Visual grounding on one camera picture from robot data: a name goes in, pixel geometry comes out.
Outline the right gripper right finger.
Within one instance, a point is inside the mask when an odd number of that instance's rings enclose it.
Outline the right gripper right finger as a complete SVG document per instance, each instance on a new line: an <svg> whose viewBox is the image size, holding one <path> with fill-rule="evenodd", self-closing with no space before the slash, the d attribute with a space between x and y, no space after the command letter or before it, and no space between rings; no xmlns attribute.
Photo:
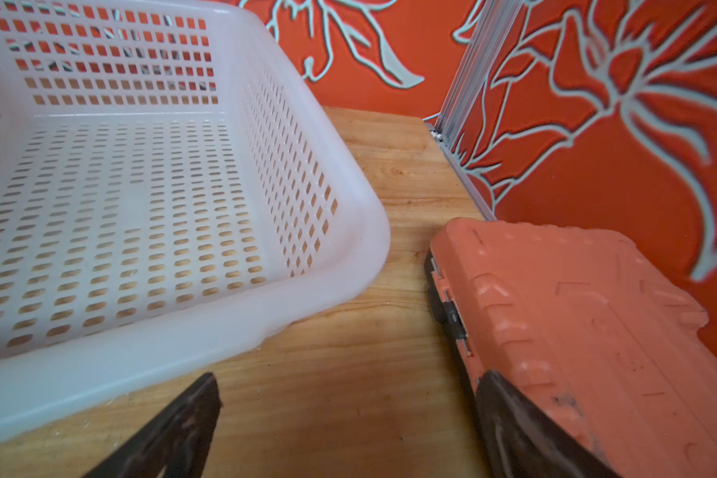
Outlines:
<svg viewBox="0 0 717 478"><path fill-rule="evenodd" d="M617 475L496 370L480 378L475 403L493 477Z"/></svg>

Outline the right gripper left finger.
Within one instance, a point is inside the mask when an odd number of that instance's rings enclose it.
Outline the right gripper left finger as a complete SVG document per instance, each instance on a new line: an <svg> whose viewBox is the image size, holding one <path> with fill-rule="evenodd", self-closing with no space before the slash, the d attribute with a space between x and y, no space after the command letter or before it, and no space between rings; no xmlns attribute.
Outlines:
<svg viewBox="0 0 717 478"><path fill-rule="evenodd" d="M88 477L200 477L222 402L214 374L206 372Z"/></svg>

